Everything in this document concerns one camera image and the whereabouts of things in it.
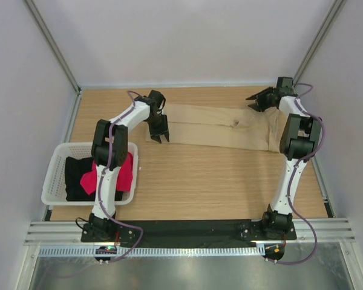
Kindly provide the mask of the beige t shirt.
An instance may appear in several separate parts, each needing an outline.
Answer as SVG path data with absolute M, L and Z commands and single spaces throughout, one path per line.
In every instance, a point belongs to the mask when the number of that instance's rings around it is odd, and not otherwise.
M 278 152 L 286 116 L 276 108 L 256 112 L 168 103 L 169 140 L 174 144 Z

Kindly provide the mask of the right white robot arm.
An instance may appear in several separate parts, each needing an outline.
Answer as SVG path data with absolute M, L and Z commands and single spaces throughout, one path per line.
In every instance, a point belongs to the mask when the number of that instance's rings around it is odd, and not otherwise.
M 319 116 L 306 111 L 300 98 L 291 88 L 268 87 L 248 98 L 257 112 L 276 107 L 286 117 L 280 140 L 284 156 L 283 170 L 272 202 L 260 222 L 261 234 L 267 239 L 278 239 L 291 232 L 294 199 L 301 175 L 307 163 L 320 150 L 325 137 L 325 126 Z

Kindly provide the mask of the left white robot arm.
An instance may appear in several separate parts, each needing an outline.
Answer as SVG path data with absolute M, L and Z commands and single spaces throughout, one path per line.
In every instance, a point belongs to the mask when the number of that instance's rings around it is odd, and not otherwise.
M 96 198 L 88 222 L 83 225 L 81 241 L 109 242 L 118 233 L 115 191 L 117 178 L 128 157 L 128 135 L 141 122 L 147 123 L 153 141 L 169 141 L 168 119 L 163 113 L 166 98 L 152 90 L 149 95 L 132 98 L 131 105 L 110 120 L 99 120 L 93 137 L 91 156 L 96 164 Z

